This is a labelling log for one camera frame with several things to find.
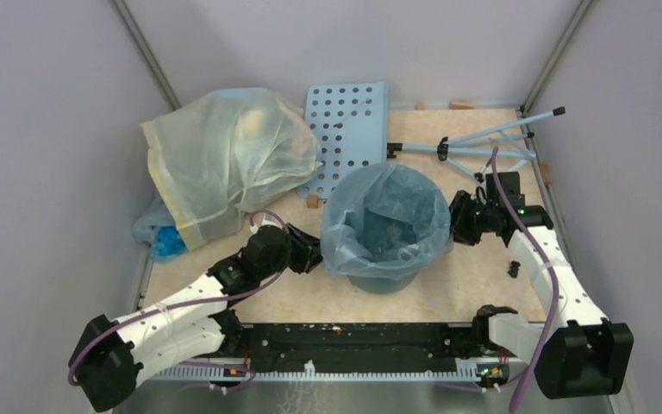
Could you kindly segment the light blue trash bag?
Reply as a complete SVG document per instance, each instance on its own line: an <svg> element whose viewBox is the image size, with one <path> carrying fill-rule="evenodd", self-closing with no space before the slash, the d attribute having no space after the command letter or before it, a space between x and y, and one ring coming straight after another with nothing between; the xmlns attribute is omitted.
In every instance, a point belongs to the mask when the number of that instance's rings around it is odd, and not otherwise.
<svg viewBox="0 0 662 414"><path fill-rule="evenodd" d="M349 173L324 206L321 251L333 276L397 282L452 246L452 215L440 187L414 168L377 163Z"/></svg>

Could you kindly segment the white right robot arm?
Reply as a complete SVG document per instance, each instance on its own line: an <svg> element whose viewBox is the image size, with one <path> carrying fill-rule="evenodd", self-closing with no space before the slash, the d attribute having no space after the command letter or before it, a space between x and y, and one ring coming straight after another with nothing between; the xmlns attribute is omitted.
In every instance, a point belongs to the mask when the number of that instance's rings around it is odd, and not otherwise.
<svg viewBox="0 0 662 414"><path fill-rule="evenodd" d="M514 257L509 272L526 273L546 319L536 327L509 306L487 304L472 320L467 345L482 355L505 349L520 358L549 399L616 395L626 379L633 332L591 300L546 209L526 203L518 173L479 180L475 192L457 191L449 205L453 240L474 246L484 234L499 237Z"/></svg>

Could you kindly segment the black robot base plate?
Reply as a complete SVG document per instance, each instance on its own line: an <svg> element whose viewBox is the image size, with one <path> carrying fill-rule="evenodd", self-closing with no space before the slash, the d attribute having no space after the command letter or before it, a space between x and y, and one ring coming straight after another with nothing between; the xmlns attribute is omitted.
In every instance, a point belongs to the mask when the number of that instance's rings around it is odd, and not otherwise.
<svg viewBox="0 0 662 414"><path fill-rule="evenodd" d="M256 323L224 340L214 358L258 373L451 373L460 361L515 354L484 342L469 323Z"/></svg>

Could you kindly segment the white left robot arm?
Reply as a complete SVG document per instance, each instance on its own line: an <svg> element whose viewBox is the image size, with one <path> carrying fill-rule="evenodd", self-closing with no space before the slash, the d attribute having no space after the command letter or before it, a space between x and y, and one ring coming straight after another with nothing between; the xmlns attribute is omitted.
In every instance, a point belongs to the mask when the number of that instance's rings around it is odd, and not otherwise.
<svg viewBox="0 0 662 414"><path fill-rule="evenodd" d="M133 313L91 319L68 361L67 381L97 412L125 401L156 373L201 354L236 354L241 324L233 305L286 270L309 273L322 262L319 238L293 225L262 225L236 253L185 288Z"/></svg>

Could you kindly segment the teal plastic trash bin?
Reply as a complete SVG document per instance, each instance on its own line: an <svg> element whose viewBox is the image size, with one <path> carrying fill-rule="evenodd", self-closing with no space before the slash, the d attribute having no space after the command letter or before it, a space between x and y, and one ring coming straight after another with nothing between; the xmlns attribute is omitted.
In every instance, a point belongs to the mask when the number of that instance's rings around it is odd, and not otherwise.
<svg viewBox="0 0 662 414"><path fill-rule="evenodd" d="M400 279L390 279L385 277L360 277L345 273L349 282L364 292L386 295L400 292L410 285L416 278L418 272L408 273Z"/></svg>

